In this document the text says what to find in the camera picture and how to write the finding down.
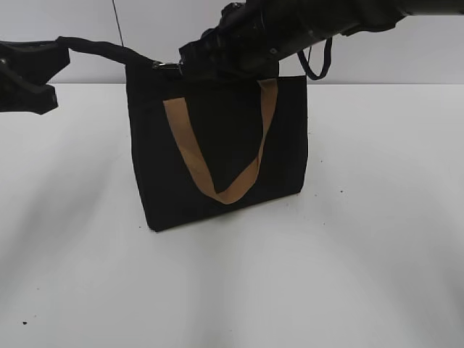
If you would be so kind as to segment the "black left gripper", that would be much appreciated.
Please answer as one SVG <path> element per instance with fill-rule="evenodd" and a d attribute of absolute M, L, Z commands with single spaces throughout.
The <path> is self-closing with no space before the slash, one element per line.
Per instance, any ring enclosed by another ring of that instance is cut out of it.
<path fill-rule="evenodd" d="M 2 41 L 1 112 L 44 115 L 56 109 L 55 88 L 46 83 L 69 64 L 68 48 L 56 41 Z"/>

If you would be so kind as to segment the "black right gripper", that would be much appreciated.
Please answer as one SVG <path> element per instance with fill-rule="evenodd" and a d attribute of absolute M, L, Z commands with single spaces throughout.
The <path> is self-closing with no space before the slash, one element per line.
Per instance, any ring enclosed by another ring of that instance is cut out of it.
<path fill-rule="evenodd" d="M 181 48 L 183 76 L 239 76 L 303 50 L 312 39 L 311 7 L 224 7 L 217 30 Z"/>

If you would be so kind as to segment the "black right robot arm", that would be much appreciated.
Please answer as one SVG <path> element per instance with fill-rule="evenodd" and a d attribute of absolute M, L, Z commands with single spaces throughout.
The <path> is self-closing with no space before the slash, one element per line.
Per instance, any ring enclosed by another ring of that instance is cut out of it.
<path fill-rule="evenodd" d="M 461 15 L 462 1 L 245 1 L 228 4 L 215 28 L 179 49 L 187 78 L 264 73 L 293 54 L 311 80 L 326 77 L 334 36 L 391 30 L 408 16 Z"/>

